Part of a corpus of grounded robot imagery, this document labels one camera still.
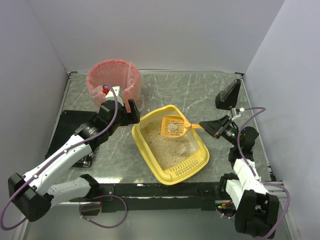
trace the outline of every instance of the litter box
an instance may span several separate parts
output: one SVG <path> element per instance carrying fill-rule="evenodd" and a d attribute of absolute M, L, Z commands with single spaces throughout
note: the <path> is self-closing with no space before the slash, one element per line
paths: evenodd
<path fill-rule="evenodd" d="M 193 154 L 181 163 L 163 170 L 151 152 L 140 130 L 153 121 L 162 120 L 162 118 L 167 115 L 184 116 L 174 105 L 158 108 L 143 116 L 140 119 L 140 123 L 133 126 L 132 136 L 145 162 L 158 181 L 165 185 L 174 185 L 199 172 L 209 161 L 209 151 L 196 131 L 193 129 L 189 130 L 184 136 L 189 140 L 190 145 L 193 148 Z"/>

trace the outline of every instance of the pink trash can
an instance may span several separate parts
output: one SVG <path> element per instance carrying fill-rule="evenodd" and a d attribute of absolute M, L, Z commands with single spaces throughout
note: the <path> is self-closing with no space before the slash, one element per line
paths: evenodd
<path fill-rule="evenodd" d="M 100 107 L 105 102 L 103 85 L 120 86 L 123 90 L 122 100 L 130 112 L 129 99 L 137 103 L 141 96 L 142 77 L 138 69 L 122 59 L 105 60 L 95 65 L 86 76 L 86 87 L 94 103 Z"/>

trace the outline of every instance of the white wall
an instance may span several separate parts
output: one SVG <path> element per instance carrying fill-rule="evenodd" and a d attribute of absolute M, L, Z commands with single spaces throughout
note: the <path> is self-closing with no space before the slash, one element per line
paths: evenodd
<path fill-rule="evenodd" d="M 9 198 L 8 178 L 44 159 L 67 73 L 25 0 L 0 1 L 0 208 Z M 21 213 L 10 207 L 5 225 Z M 0 230 L 9 240 L 14 231 Z"/>
<path fill-rule="evenodd" d="M 27 0 L 67 71 L 122 58 L 140 69 L 245 73 L 284 0 Z"/>
<path fill-rule="evenodd" d="M 320 1 L 286 0 L 245 74 L 272 170 L 303 240 L 320 239 Z"/>

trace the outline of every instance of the gray marble surface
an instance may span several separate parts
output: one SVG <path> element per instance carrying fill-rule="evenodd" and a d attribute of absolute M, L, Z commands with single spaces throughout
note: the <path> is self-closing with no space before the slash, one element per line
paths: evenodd
<path fill-rule="evenodd" d="M 225 88 L 240 75 L 228 73 L 188 73 L 188 72 L 143 72 L 142 98 L 137 103 L 141 117 L 162 106 L 177 106 L 191 123 L 216 120 L 229 111 L 216 109 L 215 97 L 221 87 Z M 241 86 L 238 107 L 249 107 L 244 86 Z M 86 74 L 72 73 L 67 91 L 64 110 L 97 111 L 86 89 Z M 251 116 L 247 111 L 235 122 L 240 126 Z M 88 173 L 100 183 L 157 183 L 145 160 L 141 156 L 132 137 L 133 126 L 120 127 L 95 151 L 89 168 L 68 170 L 57 183 L 71 181 Z M 228 153 L 232 145 L 224 140 L 214 139 L 204 130 L 197 133 L 210 153 L 208 164 L 185 182 L 218 182 L 225 173 L 232 172 Z M 262 143 L 258 138 L 254 146 L 254 159 L 259 175 L 270 180 Z"/>

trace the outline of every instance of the slotted scoop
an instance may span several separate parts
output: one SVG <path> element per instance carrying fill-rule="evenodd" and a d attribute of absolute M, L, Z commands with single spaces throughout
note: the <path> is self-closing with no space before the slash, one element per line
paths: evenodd
<path fill-rule="evenodd" d="M 161 135 L 178 138 L 191 129 L 203 129 L 199 124 L 192 124 L 186 118 L 177 115 L 164 116 L 161 123 Z"/>

